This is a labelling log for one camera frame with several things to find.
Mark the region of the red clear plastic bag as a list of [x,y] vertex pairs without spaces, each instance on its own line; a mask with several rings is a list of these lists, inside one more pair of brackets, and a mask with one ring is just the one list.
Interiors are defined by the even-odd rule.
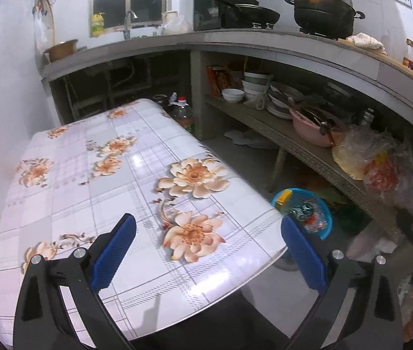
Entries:
[[323,209],[315,198],[289,208],[288,213],[293,216],[308,232],[317,234],[328,227],[328,220]]

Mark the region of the yellow paper package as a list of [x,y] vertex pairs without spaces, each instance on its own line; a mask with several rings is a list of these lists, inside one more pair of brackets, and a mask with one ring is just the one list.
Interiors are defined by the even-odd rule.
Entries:
[[279,196],[277,197],[275,203],[278,204],[278,205],[285,205],[288,202],[288,200],[290,200],[292,195],[293,195],[292,190],[285,189],[279,194]]

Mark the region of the blue mesh trash basket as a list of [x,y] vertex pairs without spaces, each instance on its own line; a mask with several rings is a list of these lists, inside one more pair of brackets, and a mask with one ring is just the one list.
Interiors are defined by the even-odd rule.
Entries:
[[290,214],[310,234],[324,240],[332,230],[333,216],[322,198],[309,190],[287,188],[275,194],[271,200],[282,215]]

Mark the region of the floral tablecloth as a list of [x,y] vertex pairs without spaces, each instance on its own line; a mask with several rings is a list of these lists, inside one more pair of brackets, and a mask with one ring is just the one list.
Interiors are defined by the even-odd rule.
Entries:
[[281,214],[161,107],[140,99],[37,133],[0,221],[0,333],[31,258],[68,257],[129,213],[136,238],[100,293],[130,339],[241,288],[285,251]]

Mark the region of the pink basin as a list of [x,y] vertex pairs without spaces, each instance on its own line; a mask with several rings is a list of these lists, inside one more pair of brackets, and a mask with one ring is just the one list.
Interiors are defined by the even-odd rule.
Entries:
[[347,129],[339,118],[319,108],[291,108],[290,115],[298,136],[321,148],[334,147]]

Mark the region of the white rag on floor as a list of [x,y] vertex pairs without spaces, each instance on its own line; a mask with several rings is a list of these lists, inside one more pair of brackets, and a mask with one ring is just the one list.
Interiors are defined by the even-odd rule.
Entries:
[[234,145],[238,146],[248,146],[258,149],[278,148],[278,146],[274,142],[257,133],[253,129],[246,130],[245,132],[231,129],[225,132],[224,136],[230,139]]

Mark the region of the stack of plates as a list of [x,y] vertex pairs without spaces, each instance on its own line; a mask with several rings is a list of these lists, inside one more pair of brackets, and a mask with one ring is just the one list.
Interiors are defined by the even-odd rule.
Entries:
[[266,110],[271,113],[271,115],[277,118],[291,120],[290,100],[294,103],[300,103],[304,100],[304,94],[282,83],[271,82],[269,84]]

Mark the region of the cooking oil bottle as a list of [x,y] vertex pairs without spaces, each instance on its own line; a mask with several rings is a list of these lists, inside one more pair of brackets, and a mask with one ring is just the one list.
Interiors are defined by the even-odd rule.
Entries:
[[171,116],[186,131],[194,133],[194,113],[185,97],[171,97],[169,100]]

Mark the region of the dark ceramic jar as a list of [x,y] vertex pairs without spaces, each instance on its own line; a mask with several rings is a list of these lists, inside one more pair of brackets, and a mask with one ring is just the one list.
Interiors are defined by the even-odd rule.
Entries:
[[170,111],[170,101],[169,98],[164,94],[156,94],[151,98],[153,102],[160,105],[166,112]]

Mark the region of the white bowl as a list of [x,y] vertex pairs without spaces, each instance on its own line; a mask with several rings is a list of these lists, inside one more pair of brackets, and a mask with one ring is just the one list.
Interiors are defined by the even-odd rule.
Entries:
[[237,104],[241,102],[243,97],[245,96],[245,92],[241,89],[223,89],[222,90],[222,97],[224,100],[230,104]]

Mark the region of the red booklet on shelf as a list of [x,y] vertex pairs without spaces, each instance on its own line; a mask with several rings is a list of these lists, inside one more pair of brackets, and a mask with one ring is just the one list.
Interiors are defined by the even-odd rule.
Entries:
[[240,88],[240,84],[234,80],[229,67],[207,66],[205,70],[213,97],[221,97],[224,89]]

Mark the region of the brass basin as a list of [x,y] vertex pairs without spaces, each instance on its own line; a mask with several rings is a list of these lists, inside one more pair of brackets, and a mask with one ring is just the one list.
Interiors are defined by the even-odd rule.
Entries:
[[51,48],[48,48],[43,52],[43,56],[49,62],[56,62],[58,60],[69,57],[78,51],[87,50],[87,46],[79,46],[78,40],[68,40],[65,42],[59,42]]

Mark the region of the sink faucet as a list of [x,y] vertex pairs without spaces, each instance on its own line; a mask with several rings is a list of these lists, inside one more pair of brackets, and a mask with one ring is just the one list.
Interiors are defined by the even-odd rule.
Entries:
[[123,37],[125,40],[129,40],[131,37],[130,30],[133,20],[138,18],[137,14],[133,10],[127,10],[124,19]]

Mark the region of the black wok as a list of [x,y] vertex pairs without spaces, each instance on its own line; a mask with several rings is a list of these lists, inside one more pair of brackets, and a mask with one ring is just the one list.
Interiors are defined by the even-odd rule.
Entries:
[[233,3],[227,0],[213,0],[233,11],[234,21],[244,29],[272,30],[279,21],[280,13],[260,5]]

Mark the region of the black pot with lid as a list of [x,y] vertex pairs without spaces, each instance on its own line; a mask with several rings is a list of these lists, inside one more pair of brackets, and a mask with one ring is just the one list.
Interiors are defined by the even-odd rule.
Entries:
[[353,35],[354,20],[365,14],[353,7],[352,0],[284,0],[293,6],[294,21],[305,34],[332,40]]

